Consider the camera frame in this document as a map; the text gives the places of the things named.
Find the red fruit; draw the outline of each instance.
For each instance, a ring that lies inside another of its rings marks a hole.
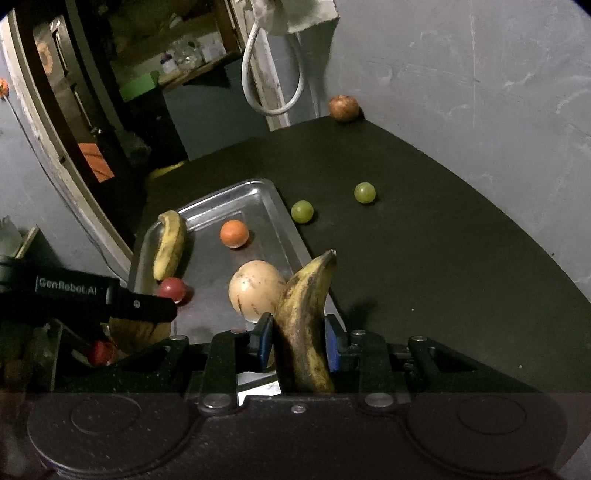
[[[187,296],[187,284],[180,278],[165,278],[158,288],[158,297],[173,299],[175,303],[181,303]]]
[[[97,340],[88,353],[88,363],[93,367],[103,367],[113,363],[117,356],[117,348],[111,342]]]

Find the white cable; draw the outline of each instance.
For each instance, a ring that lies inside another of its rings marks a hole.
[[[244,56],[242,57],[242,90],[244,91],[244,96],[246,97],[246,101],[248,102],[248,104],[258,113],[261,113],[266,116],[278,116],[284,114],[291,107],[293,107],[296,104],[296,102],[300,99],[301,93],[304,91],[304,84],[306,83],[304,78],[304,59],[302,58],[300,44],[297,41],[296,36],[288,35],[288,40],[291,44],[291,48],[293,48],[295,52],[298,68],[300,69],[300,80],[297,84],[297,88],[295,89],[294,96],[284,106],[277,108],[275,110],[268,110],[266,108],[263,108],[254,98],[254,95],[251,92],[250,82],[248,81],[248,72],[251,63],[252,49],[254,48],[255,40],[260,28],[261,27],[259,27],[258,21],[255,20],[255,24],[252,26],[252,30],[248,35],[248,40],[246,41]]]

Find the banana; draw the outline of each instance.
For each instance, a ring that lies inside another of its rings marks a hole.
[[[170,336],[171,323],[138,322],[136,320],[109,319],[109,333],[117,347],[125,353],[134,353]]]
[[[154,259],[154,279],[164,280],[172,277],[183,255],[187,226],[178,212],[169,210],[158,215],[164,225],[160,245]]]
[[[329,393],[324,340],[324,303],[336,266],[336,252],[315,258],[288,282],[273,325],[273,347],[283,393]]]

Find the metal bolt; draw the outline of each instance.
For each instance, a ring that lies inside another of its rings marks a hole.
[[[291,411],[293,413],[304,413],[306,411],[306,406],[305,405],[293,405],[291,407]]]
[[[218,410],[232,405],[232,398],[227,393],[208,393],[203,397],[202,403],[207,408]]]
[[[351,331],[351,343],[354,345],[361,345],[361,340],[365,335],[365,330],[353,330]]]
[[[388,393],[370,393],[365,397],[365,403],[373,408],[387,408],[394,403],[394,399]]]

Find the round black pad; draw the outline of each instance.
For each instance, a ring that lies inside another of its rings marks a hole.
[[[428,453],[464,471],[516,473],[552,463],[565,434],[544,394],[422,394],[407,427]]]
[[[60,473],[120,478],[166,460],[189,425],[175,394],[50,394],[33,408],[28,432]]]

